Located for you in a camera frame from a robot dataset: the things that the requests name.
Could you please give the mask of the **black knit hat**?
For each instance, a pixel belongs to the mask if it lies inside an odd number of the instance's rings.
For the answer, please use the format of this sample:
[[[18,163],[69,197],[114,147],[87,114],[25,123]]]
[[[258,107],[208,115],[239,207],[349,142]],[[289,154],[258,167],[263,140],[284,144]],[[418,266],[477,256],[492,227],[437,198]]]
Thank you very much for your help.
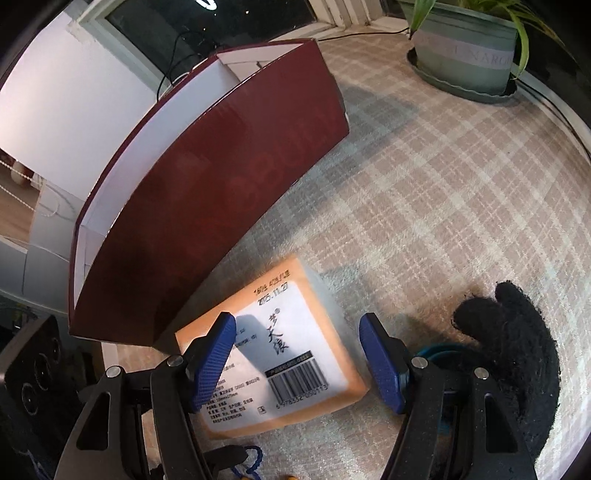
[[[452,323],[493,361],[491,372],[515,416],[531,457],[539,458],[553,428],[560,395],[557,345],[539,309],[510,281],[494,296],[473,296]]]

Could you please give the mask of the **checked beige rug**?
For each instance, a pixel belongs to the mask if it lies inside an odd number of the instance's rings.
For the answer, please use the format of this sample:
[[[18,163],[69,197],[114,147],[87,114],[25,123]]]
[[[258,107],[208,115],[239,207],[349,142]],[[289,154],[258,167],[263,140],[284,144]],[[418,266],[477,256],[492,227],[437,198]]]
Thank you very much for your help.
[[[172,322],[179,329],[295,255],[346,320],[376,313],[410,349],[458,342],[456,307],[509,280],[541,310],[561,391],[536,471],[562,477],[590,432],[590,164],[523,94],[467,101],[421,80],[402,35],[321,44],[349,136],[245,234]]]

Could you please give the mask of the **potted spider plant grey pot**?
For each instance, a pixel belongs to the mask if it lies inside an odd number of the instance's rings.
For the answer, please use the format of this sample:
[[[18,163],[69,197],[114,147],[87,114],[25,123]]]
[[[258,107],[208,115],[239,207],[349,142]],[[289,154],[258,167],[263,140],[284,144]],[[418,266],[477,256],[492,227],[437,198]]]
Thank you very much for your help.
[[[529,29],[567,46],[524,1],[401,2],[413,48],[408,60],[427,83],[468,100],[499,104],[517,91],[530,58]]]

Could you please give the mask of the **teal blue soft item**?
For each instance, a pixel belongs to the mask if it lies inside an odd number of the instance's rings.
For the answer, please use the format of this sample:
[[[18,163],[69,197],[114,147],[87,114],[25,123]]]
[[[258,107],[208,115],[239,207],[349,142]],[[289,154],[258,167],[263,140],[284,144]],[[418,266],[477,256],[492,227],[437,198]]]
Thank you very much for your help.
[[[456,429],[462,397],[466,389],[465,376],[477,367],[481,355],[461,344],[436,344],[418,353],[441,370],[445,377],[445,390],[438,435],[451,438]]]

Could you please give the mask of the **dark red storage box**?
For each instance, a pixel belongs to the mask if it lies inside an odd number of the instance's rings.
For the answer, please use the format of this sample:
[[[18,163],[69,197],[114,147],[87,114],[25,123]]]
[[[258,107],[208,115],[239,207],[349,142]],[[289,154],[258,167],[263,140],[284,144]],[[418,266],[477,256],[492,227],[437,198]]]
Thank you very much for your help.
[[[75,223],[68,329],[154,344],[228,251],[349,134],[314,39],[218,51],[123,140]]]

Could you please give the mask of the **orange tissue pack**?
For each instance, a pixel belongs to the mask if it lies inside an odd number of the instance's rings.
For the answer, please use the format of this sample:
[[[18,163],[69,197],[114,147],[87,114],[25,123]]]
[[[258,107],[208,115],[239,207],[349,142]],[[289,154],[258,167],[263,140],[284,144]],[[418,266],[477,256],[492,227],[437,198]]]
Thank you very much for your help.
[[[358,402],[370,373],[355,329],[317,272],[296,256],[176,332],[181,350],[217,316],[235,318],[235,344],[200,421],[212,439],[263,433]]]

